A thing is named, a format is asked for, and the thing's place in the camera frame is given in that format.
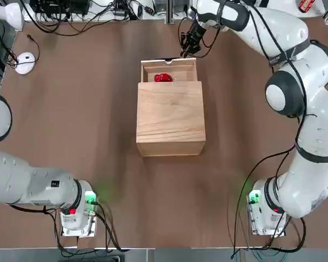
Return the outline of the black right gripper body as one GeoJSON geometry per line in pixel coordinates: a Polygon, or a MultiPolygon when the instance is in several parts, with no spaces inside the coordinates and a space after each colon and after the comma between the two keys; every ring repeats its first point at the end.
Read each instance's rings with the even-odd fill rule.
{"type": "Polygon", "coordinates": [[[200,26],[198,23],[193,23],[187,32],[186,39],[188,46],[199,46],[206,29],[200,26]]]}

